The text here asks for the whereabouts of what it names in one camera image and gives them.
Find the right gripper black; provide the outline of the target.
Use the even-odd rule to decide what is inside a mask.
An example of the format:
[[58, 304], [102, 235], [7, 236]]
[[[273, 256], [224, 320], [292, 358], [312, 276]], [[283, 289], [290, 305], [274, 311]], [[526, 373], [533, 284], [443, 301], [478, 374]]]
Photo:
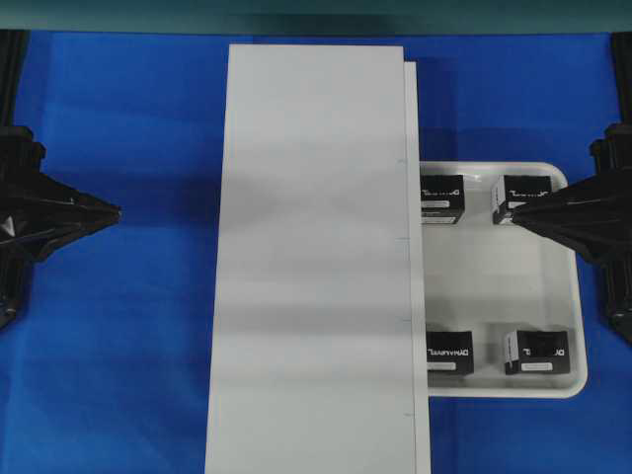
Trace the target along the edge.
[[[573, 250], [589, 264], [604, 265], [631, 251], [631, 125], [610, 125], [604, 138], [591, 144], [590, 153], [595, 162], [596, 176], [518, 206], [513, 211], [512, 222]], [[596, 244], [585, 237], [519, 217], [597, 201], [599, 195], [604, 198], [601, 209], [610, 218], [602, 231], [607, 239], [605, 243]]]

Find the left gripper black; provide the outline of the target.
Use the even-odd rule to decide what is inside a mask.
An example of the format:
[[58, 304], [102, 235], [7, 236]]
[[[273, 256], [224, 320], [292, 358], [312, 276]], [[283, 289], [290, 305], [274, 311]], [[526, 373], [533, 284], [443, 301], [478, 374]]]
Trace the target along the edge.
[[[121, 217], [119, 206], [41, 173], [44, 156], [45, 148], [34, 141], [29, 128], [1, 127], [1, 248], [17, 250], [34, 263], [45, 261], [83, 237], [118, 224]], [[39, 223], [42, 215], [60, 213], [108, 218], [50, 231]]]

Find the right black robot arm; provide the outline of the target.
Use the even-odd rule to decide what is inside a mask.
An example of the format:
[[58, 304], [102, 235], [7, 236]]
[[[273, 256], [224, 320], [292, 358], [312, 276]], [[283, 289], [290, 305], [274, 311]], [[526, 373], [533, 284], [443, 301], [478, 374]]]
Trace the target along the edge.
[[596, 174], [519, 206], [513, 223], [603, 268], [605, 321], [631, 341], [631, 34], [610, 36], [621, 122], [594, 141]]

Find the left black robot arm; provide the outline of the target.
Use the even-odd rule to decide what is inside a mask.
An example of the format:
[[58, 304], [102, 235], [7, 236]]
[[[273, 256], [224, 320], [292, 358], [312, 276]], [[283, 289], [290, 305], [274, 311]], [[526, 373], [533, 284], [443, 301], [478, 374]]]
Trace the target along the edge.
[[44, 146], [13, 124], [29, 33], [1, 32], [1, 326], [12, 323], [33, 266], [55, 251], [119, 222], [121, 209], [40, 170]]

